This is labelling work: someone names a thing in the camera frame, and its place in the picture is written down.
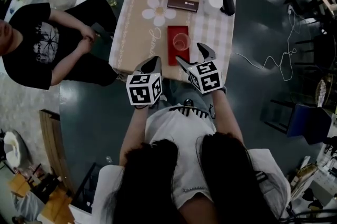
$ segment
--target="white flower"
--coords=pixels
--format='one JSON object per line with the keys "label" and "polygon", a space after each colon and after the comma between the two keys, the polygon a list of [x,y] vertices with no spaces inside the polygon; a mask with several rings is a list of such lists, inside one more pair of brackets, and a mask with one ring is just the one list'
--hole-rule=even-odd
{"label": "white flower", "polygon": [[147,0],[147,4],[150,8],[143,10],[142,15],[145,19],[153,19],[153,24],[160,27],[165,24],[165,18],[174,19],[176,11],[174,9],[167,8],[167,0]]}

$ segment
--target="white cable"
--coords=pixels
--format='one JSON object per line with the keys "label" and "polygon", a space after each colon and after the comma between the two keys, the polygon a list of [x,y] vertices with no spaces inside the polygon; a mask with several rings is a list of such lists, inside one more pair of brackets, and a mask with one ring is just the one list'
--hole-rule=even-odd
{"label": "white cable", "polygon": [[[291,21],[290,21],[291,11],[294,13],[294,21],[293,21],[293,24],[292,24]],[[239,56],[245,58],[245,59],[246,59],[252,66],[255,66],[255,67],[256,67],[257,69],[259,69],[259,70],[264,69],[264,67],[265,67],[265,65],[266,65],[266,63],[267,63],[267,61],[268,61],[268,59],[271,58],[271,59],[274,61],[274,64],[275,64],[277,67],[280,68],[280,72],[281,72],[281,75],[282,75],[283,80],[284,80],[285,82],[286,82],[286,81],[290,81],[291,78],[293,77],[293,67],[292,67],[292,65],[291,65],[291,55],[293,55],[294,53],[296,53],[297,50],[294,48],[292,51],[290,51],[289,39],[290,39],[291,34],[293,33],[293,31],[295,31],[296,33],[299,34],[299,33],[300,33],[300,29],[301,29],[301,24],[300,24],[300,26],[299,26],[299,31],[297,32],[297,31],[295,30],[295,18],[296,18],[296,16],[298,16],[298,17],[300,17],[301,19],[305,20],[303,17],[301,17],[300,15],[296,14],[295,11],[294,11],[293,9],[290,9],[290,12],[289,12],[289,14],[288,14],[288,19],[289,19],[289,23],[290,23],[290,25],[291,25],[291,31],[290,31],[289,37],[288,37],[288,39],[287,39],[288,51],[287,51],[287,52],[284,52],[284,53],[282,54],[281,61],[280,61],[279,64],[277,64],[277,62],[275,61],[275,59],[274,59],[272,56],[268,56],[268,57],[266,58],[264,64],[263,64],[263,66],[262,66],[262,67],[259,67],[259,66],[254,65],[254,64],[253,64],[253,63],[252,63],[246,56],[244,56],[244,55],[242,55],[242,54],[240,54],[240,53],[234,53],[234,54],[237,54],[237,55],[239,55]],[[286,54],[289,56],[290,69],[291,69],[291,76],[290,76],[289,79],[285,79],[285,78],[284,78],[284,75],[283,75],[283,72],[282,72],[282,68],[281,68],[282,62],[283,62],[283,57],[284,57]]]}

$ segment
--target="long black hair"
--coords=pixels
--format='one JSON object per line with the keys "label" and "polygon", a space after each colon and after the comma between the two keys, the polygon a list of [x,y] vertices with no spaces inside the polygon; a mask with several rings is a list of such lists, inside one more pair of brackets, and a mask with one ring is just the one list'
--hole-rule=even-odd
{"label": "long black hair", "polygon": [[121,185],[105,206],[110,222],[179,223],[181,215],[172,198],[177,157],[177,146],[166,139],[127,153]]}
{"label": "long black hair", "polygon": [[200,165],[220,224],[279,223],[265,201],[244,145],[230,134],[206,135]]}

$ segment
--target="blue chair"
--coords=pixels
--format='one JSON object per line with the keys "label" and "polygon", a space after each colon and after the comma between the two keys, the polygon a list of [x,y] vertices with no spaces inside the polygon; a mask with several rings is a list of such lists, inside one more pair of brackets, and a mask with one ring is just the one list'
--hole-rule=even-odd
{"label": "blue chair", "polygon": [[288,125],[279,123],[277,126],[265,121],[268,126],[281,131],[287,137],[304,136],[308,144],[323,142],[328,136],[332,119],[324,109],[288,101],[271,102],[292,108],[292,113]]}

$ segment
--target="hand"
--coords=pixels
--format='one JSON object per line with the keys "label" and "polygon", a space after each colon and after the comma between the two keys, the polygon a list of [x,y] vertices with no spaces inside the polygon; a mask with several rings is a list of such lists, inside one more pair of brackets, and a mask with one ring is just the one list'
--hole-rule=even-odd
{"label": "hand", "polygon": [[89,38],[89,37],[85,37],[84,39],[82,39],[78,45],[77,45],[77,50],[81,53],[81,54],[86,54],[89,53],[91,51],[91,48],[93,47],[94,42]]}
{"label": "hand", "polygon": [[92,41],[95,41],[96,33],[94,30],[91,29],[91,27],[83,25],[82,28],[80,29],[80,32],[83,38],[89,37]]}

